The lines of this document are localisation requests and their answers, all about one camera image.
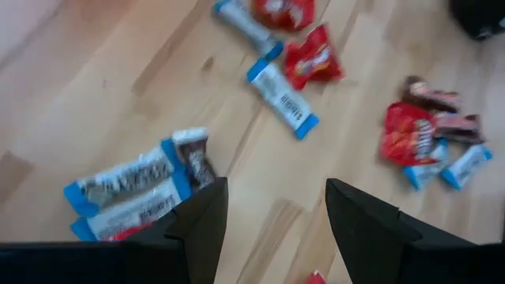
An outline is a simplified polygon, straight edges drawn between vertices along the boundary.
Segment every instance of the red candy bag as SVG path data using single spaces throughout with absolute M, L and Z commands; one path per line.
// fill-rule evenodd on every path
M 406 103 L 387 108 L 382 156 L 401 166 L 437 163 L 430 157 L 436 120 L 428 111 Z
M 319 273 L 318 271 L 315 271 L 310 275 L 306 284 L 326 284 L 326 280 L 324 280 L 321 273 Z
M 256 18 L 269 28 L 300 31 L 314 21 L 314 0 L 253 0 Z
M 297 90 L 301 90 L 310 80 L 327 82 L 343 78 L 343 71 L 324 25 L 310 32 L 301 46 L 288 43 L 284 63 L 284 73 Z

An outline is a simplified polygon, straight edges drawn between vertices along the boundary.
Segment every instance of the chocolate bar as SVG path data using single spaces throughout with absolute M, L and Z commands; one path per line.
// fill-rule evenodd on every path
M 437 114 L 434 137 L 443 137 L 465 144 L 482 144 L 485 141 L 481 134 L 481 117 L 478 114 L 465 117 L 459 114 Z
M 172 140 L 189 168 L 189 182 L 193 189 L 200 190 L 215 181 L 217 175 L 206 155 L 208 140 L 206 128 L 176 131 Z
M 426 110 L 457 113 L 462 99 L 457 92 L 436 91 L 419 76 L 408 76 L 402 87 L 402 101 Z

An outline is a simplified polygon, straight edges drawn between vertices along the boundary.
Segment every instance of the black object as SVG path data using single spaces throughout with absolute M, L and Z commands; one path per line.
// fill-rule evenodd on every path
M 0 244 L 0 282 L 213 283 L 227 186 L 219 178 L 127 241 Z
M 505 31 L 504 0 L 450 0 L 449 8 L 463 30 L 475 40 Z
M 505 245 L 475 245 L 337 179 L 326 205 L 353 284 L 505 283 Z

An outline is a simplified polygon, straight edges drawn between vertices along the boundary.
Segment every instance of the m&m's bag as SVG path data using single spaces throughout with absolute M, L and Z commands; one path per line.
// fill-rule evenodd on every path
M 328 82 L 343 78 L 342 68 L 324 25 L 310 32 L 302 45 L 288 43 L 284 63 L 284 73 L 297 90 L 301 90 L 310 80 Z
M 387 108 L 382 156 L 400 166 L 429 165 L 438 161 L 430 156 L 436 120 L 428 111 L 406 103 Z
M 253 0 L 252 11 L 257 20 L 269 28 L 288 32 L 309 26 L 315 17 L 314 0 Z

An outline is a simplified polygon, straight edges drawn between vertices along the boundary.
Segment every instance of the blue and white candy wrapper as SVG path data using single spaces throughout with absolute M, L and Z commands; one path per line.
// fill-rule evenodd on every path
M 216 15 L 244 32 L 267 61 L 276 59 L 284 49 L 282 41 L 251 17 L 240 0 L 222 0 L 214 5 Z
M 79 218 L 70 229 L 82 241 L 110 241 L 125 230 L 157 221 L 184 199 L 175 186 L 178 178 L 185 178 L 179 174 L 183 173 L 174 173 L 153 189 L 111 205 L 91 218 Z
M 256 87 L 261 97 L 275 113 L 294 130 L 294 135 L 304 139 L 319 123 L 309 103 L 298 93 L 273 62 L 257 61 L 247 72 L 247 81 Z
M 492 153 L 487 147 L 483 144 L 474 145 L 442 172 L 442 178 L 454 189 L 461 190 L 477 170 L 490 159 Z
M 449 154 L 449 145 L 445 139 L 438 140 L 438 145 L 432 151 L 430 157 L 437 159 L 439 162 L 432 165 L 406 166 L 403 168 L 403 173 L 409 178 L 416 191 L 423 189 L 430 180 L 449 166 L 451 156 Z
M 185 165 L 178 159 L 171 139 L 163 140 L 161 144 L 149 153 L 141 155 L 138 160 L 115 166 L 91 177 L 73 182 L 64 189 L 66 199 L 78 215 L 93 217 L 97 215 L 103 205 L 123 194 L 140 192 L 149 189 L 149 174 L 153 174 L 153 161 L 163 164 L 163 174 L 170 177 L 178 192 L 180 200 L 191 196 L 191 188 L 185 176 Z M 141 178 L 135 173 L 142 172 Z M 154 172 L 156 182 L 165 178 L 158 171 Z M 89 190 L 89 185 L 96 185 Z

